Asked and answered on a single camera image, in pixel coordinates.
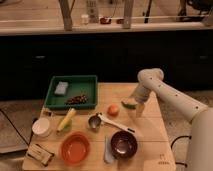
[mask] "white bowl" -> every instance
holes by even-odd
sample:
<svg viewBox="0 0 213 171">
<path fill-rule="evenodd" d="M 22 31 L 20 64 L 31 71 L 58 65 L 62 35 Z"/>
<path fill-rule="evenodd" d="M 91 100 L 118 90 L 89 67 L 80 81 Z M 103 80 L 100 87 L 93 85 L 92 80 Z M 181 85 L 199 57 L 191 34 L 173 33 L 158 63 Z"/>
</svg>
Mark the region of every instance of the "white bowl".
<svg viewBox="0 0 213 171">
<path fill-rule="evenodd" d="M 40 136 L 46 137 L 50 134 L 50 121 L 47 118 L 39 118 L 32 127 L 33 133 Z"/>
</svg>

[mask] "green object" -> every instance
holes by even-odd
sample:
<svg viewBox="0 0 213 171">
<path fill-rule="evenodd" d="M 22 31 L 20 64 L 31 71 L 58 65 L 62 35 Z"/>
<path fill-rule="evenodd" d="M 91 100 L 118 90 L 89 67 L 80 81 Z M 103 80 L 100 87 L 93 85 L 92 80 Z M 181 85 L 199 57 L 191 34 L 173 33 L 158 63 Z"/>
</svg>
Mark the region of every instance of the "green object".
<svg viewBox="0 0 213 171">
<path fill-rule="evenodd" d="M 121 104 L 123 105 L 123 107 L 128 109 L 136 109 L 136 104 L 125 103 L 123 101 L 121 101 Z"/>
<path fill-rule="evenodd" d="M 55 89 L 59 81 L 68 82 L 64 96 L 55 95 Z M 98 81 L 96 75 L 54 76 L 50 82 L 44 106 L 49 109 L 94 109 L 98 101 Z M 86 103 L 66 105 L 67 99 L 85 94 Z"/>
</svg>

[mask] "orange plastic bowl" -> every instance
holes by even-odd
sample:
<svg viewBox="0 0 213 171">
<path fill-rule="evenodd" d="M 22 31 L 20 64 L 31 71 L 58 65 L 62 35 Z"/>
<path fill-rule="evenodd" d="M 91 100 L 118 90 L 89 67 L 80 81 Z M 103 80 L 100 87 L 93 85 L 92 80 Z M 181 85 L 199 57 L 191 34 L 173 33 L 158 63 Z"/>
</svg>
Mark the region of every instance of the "orange plastic bowl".
<svg viewBox="0 0 213 171">
<path fill-rule="evenodd" d="M 60 156 L 67 165 L 79 165 L 88 156 L 90 144 L 84 133 L 69 135 L 60 146 Z"/>
</svg>

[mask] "brown bowl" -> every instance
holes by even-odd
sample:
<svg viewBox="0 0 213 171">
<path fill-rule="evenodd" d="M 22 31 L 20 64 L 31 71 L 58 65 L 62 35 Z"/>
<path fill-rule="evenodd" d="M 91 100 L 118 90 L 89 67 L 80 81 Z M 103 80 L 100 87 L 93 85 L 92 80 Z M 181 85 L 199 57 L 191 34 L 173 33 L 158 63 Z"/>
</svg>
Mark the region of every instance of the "brown bowl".
<svg viewBox="0 0 213 171">
<path fill-rule="evenodd" d="M 137 140 L 127 131 L 116 132 L 111 139 L 112 154 L 118 159 L 128 159 L 134 156 L 138 149 Z"/>
</svg>

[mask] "cabinet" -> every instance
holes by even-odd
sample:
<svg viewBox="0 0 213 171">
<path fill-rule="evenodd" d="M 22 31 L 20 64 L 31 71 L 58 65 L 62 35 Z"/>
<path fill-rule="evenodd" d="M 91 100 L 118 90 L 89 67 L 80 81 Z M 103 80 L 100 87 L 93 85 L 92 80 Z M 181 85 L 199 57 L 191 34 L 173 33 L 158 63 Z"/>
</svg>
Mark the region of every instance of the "cabinet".
<svg viewBox="0 0 213 171">
<path fill-rule="evenodd" d="M 54 75 L 137 82 L 160 67 L 180 90 L 213 88 L 212 30 L 0 37 L 0 99 L 44 98 Z"/>
</svg>

